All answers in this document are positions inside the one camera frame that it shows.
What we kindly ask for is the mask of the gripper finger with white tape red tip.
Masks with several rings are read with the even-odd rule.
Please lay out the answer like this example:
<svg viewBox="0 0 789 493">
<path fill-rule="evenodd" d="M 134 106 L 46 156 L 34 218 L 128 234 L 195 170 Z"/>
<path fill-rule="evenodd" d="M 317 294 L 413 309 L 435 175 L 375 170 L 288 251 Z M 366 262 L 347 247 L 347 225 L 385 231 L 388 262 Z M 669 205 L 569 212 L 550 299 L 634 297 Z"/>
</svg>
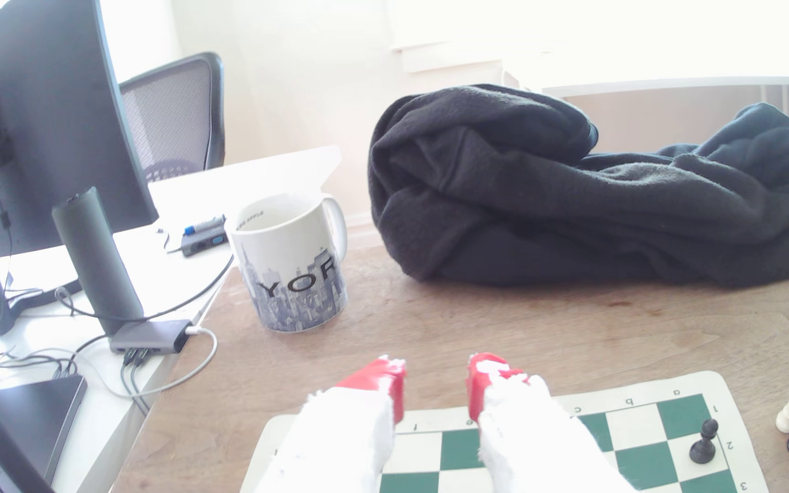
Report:
<svg viewBox="0 0 789 493">
<path fill-rule="evenodd" d="M 256 492 L 371 492 L 403 419 L 406 362 L 383 354 L 310 394 Z"/>
<path fill-rule="evenodd" d="M 466 389 L 479 429 L 478 456 L 494 492 L 635 491 L 540 375 L 493 353 L 474 353 Z"/>
</svg>

